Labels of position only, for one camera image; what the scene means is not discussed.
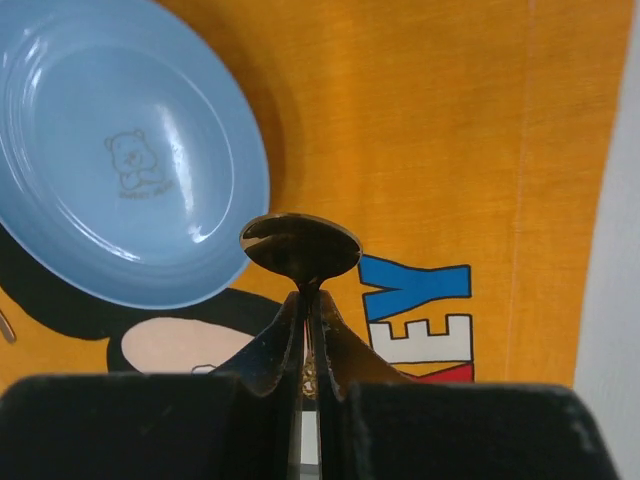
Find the spoon handle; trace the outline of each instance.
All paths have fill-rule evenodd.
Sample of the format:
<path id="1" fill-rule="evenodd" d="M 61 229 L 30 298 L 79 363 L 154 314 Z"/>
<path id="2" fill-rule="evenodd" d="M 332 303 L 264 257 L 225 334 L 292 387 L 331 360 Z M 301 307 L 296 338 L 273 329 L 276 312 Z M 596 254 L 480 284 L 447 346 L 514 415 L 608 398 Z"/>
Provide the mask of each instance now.
<path id="1" fill-rule="evenodd" d="M 321 290 L 313 304 L 311 331 L 318 382 L 341 401 L 352 383 L 413 383 L 389 365 L 344 323 L 329 292 Z"/>
<path id="2" fill-rule="evenodd" d="M 16 334 L 2 311 L 0 311 L 0 332 L 2 332 L 2 336 L 7 342 L 10 344 L 16 343 Z"/>

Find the blue plate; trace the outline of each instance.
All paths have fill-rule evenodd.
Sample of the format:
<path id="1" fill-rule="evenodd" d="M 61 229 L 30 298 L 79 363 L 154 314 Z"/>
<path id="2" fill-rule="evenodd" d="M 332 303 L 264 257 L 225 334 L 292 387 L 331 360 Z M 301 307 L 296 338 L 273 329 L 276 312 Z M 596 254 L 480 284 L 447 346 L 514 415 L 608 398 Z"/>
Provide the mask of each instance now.
<path id="1" fill-rule="evenodd" d="M 0 62 L 0 221 L 31 255 L 151 309 L 238 277 L 266 156 L 194 32 L 146 0 L 0 0 Z"/>

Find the white wall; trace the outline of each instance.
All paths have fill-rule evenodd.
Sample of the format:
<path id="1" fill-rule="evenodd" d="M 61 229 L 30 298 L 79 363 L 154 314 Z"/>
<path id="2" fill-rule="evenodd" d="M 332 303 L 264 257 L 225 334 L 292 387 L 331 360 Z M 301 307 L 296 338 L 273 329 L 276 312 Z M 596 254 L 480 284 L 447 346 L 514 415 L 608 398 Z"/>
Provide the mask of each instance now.
<path id="1" fill-rule="evenodd" d="M 594 233 L 575 389 L 595 414 L 622 478 L 640 479 L 640 18 L 637 8 Z"/>

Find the orange fabric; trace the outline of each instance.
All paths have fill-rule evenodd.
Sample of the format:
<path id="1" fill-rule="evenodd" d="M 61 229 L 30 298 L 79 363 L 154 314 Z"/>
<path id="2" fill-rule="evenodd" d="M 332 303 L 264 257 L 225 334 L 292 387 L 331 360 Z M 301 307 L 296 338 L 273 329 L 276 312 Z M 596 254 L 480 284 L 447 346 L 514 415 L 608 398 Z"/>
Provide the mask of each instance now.
<path id="1" fill-rule="evenodd" d="M 441 333 L 464 312 L 477 380 L 571 383 L 631 0 L 163 3 L 254 109 L 273 211 L 328 217 L 405 265 L 471 266 L 472 298 L 394 316 L 394 334 L 424 318 Z M 292 290 L 255 266 L 235 286 Z M 373 289 L 356 271 L 326 287 L 368 340 L 361 295 Z M 20 338 L 0 342 L 5 385 L 106 368 L 105 342 L 57 335 L 4 295 L 0 308 Z"/>

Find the bear illustration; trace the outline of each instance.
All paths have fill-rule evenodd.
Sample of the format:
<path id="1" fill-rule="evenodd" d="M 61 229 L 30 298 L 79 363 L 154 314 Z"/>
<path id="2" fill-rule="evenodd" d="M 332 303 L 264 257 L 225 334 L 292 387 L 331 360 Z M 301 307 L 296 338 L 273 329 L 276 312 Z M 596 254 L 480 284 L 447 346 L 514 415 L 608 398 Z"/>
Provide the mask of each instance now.
<path id="1" fill-rule="evenodd" d="M 107 138 L 104 144 L 111 152 L 113 167 L 120 174 L 125 190 L 164 181 L 158 158 L 149 148 L 142 130 L 119 133 Z"/>

